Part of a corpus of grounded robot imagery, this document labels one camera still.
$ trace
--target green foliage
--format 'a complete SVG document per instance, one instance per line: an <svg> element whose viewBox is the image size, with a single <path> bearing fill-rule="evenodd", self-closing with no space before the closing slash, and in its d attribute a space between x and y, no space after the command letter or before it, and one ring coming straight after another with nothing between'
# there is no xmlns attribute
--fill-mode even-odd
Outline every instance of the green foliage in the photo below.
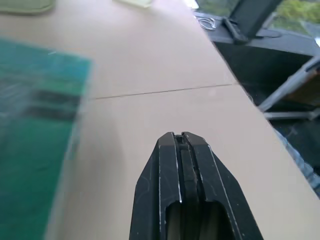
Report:
<svg viewBox="0 0 320 240"><path fill-rule="evenodd" d="M276 12L278 16L288 20L320 24L320 2L284 0Z"/></svg>
<svg viewBox="0 0 320 240"><path fill-rule="evenodd" d="M198 12L213 14L217 16L229 16L239 0L196 0Z"/></svg>
<svg viewBox="0 0 320 240"><path fill-rule="evenodd" d="M274 19L271 27L276 29L285 29L304 35L309 35L309 33L305 30L305 28L299 21L290 21L283 17L277 17L276 19Z"/></svg>

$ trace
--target window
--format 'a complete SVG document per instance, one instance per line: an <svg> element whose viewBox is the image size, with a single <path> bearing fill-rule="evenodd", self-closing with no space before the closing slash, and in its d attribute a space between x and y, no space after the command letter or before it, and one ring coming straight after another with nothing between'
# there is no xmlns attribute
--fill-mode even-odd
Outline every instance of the window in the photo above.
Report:
<svg viewBox="0 0 320 240"><path fill-rule="evenodd" d="M271 28L320 37L320 0L283 0L271 17Z"/></svg>
<svg viewBox="0 0 320 240"><path fill-rule="evenodd" d="M196 0L196 12L217 16L229 16L240 0Z"/></svg>

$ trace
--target metal frame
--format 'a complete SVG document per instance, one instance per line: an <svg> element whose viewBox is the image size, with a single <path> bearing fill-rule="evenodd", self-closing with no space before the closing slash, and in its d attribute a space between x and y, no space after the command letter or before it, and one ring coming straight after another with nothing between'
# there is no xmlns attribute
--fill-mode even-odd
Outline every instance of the metal frame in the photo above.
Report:
<svg viewBox="0 0 320 240"><path fill-rule="evenodd" d="M196 11L193 12L193 14L196 16L196 18L215 19L216 29L214 31L205 30L211 42L225 44L235 43L234 37L230 34L230 31L223 25L224 17ZM268 24L268 19L269 17L266 18L264 24ZM246 46L272 49L309 56L320 55L320 48L316 44L314 38L308 35L303 35L281 28L264 29L267 27L264 24L261 26L262 28L257 33L257 35L260 37L249 39L249 41L246 43ZM279 37L263 37L272 36L274 33L279 34Z"/></svg>
<svg viewBox="0 0 320 240"><path fill-rule="evenodd" d="M282 0L240 0L225 20L231 35L243 42L254 39Z"/></svg>
<svg viewBox="0 0 320 240"><path fill-rule="evenodd" d="M265 112L270 109L275 103L281 100L286 95L293 93L301 87L309 78L320 70L320 56L314 56L305 63L294 75L290 76L277 90L266 98L260 105L259 109L263 112L268 120L280 119L309 119L313 120L320 116L320 108L314 111L305 112Z"/></svg>

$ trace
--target scratch on gripper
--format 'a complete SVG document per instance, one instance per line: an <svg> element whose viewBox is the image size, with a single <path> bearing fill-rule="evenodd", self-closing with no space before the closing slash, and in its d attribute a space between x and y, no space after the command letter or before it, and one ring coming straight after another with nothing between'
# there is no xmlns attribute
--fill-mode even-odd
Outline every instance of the scratch on gripper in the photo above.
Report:
<svg viewBox="0 0 320 240"><path fill-rule="evenodd" d="M212 186L212 185L211 185L211 183L210 183L210 182L208 182L207 180L203 180L203 181L204 181L205 183L207 183L207 184L209 184L209 185L210 185L210 187L212 188L212 191L213 191L214 195L216 195L216 196L217 196L214 186Z"/></svg>
<svg viewBox="0 0 320 240"><path fill-rule="evenodd" d="M142 179L145 179L145 180L146 180L146 182L147 182L147 184L148 184L148 188L147 188L147 190L145 190L144 192L142 192L142 193L139 195L139 197L136 199L136 203L138 203L139 200L141 199L141 197L142 197L143 195L147 194L147 193L149 192L149 190L150 190L149 180L148 180L147 178L145 178L144 176L140 176L140 177L141 177Z"/></svg>
<svg viewBox="0 0 320 240"><path fill-rule="evenodd" d="M174 191L172 190L172 188L170 186L170 182L169 182L167 176L166 175L163 175L163 176L164 176L164 179L165 179L166 183L168 184L168 188L170 189L171 195L174 195Z"/></svg>

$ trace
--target beige table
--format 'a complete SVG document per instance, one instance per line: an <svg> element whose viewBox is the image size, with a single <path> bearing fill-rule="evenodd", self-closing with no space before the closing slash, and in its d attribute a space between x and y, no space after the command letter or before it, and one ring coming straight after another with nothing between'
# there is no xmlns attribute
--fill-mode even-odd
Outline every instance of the beige table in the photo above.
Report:
<svg viewBox="0 0 320 240"><path fill-rule="evenodd" d="M319 237L319 200L182 0L57 4L47 15L0 16L2 36L94 63L77 159L66 163L47 239L129 239L136 181L170 131L207 140L264 239Z"/></svg>

